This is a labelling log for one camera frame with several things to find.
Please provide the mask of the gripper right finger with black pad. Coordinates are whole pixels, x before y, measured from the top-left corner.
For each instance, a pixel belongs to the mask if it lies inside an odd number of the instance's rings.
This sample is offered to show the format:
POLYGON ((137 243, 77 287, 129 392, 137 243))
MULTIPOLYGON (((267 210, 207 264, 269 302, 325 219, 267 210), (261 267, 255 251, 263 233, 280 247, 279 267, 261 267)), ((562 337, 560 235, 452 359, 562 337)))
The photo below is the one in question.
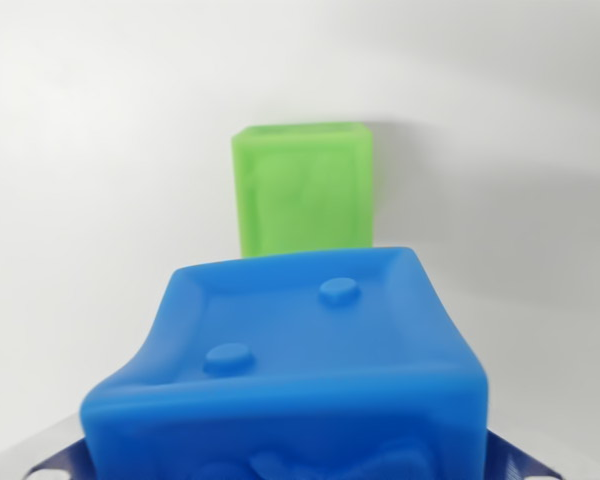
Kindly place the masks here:
POLYGON ((491 426, 485 479, 576 479, 578 458, 548 437, 491 426))

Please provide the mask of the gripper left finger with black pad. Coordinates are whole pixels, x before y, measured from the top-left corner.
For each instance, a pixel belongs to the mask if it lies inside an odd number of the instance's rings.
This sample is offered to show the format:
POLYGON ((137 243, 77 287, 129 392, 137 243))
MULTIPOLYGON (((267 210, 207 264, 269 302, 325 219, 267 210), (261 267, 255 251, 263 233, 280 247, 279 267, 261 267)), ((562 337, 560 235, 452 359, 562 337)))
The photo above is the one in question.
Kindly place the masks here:
POLYGON ((24 479, 33 467, 82 437, 79 416, 74 413, 24 440, 14 448, 11 478, 24 479))

